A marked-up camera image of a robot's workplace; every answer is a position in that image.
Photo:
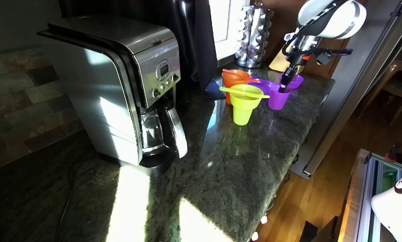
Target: digital display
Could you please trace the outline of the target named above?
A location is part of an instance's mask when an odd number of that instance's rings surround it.
[[[164,76],[165,74],[167,74],[170,71],[170,67],[168,65],[165,65],[163,67],[161,67],[161,76]]]

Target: coffee maker control panel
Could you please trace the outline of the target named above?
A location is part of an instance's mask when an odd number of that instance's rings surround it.
[[[180,81],[178,44],[175,38],[163,41],[134,55],[143,88],[144,108],[150,107]]]

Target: purple cup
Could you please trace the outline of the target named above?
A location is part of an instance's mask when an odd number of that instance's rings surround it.
[[[279,75],[279,80],[281,80],[281,77],[283,76],[283,73]],[[289,83],[289,85],[286,87],[286,89],[297,89],[301,83],[304,81],[304,78],[301,75],[295,75],[292,79],[292,81]]]
[[[286,89],[284,93],[279,92],[279,85],[275,84],[270,89],[270,99],[268,106],[273,110],[281,110],[290,94],[290,89]]]
[[[271,89],[272,84],[275,84],[274,82],[267,81],[264,79],[259,79],[257,77],[252,77],[252,78],[261,81],[261,83],[249,82],[248,84],[250,86],[254,86],[254,87],[261,89],[261,91],[264,93],[264,95],[270,95],[270,89]],[[263,98],[261,100],[261,103],[268,103],[268,98]]]

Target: coffee maker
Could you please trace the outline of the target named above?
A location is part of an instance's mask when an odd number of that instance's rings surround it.
[[[87,15],[39,32],[95,149],[147,175],[187,153],[175,110],[178,44],[167,28],[115,15]]]

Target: stone tile backsplash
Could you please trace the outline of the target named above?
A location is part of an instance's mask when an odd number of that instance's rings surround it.
[[[0,54],[0,167],[83,129],[41,48]]]

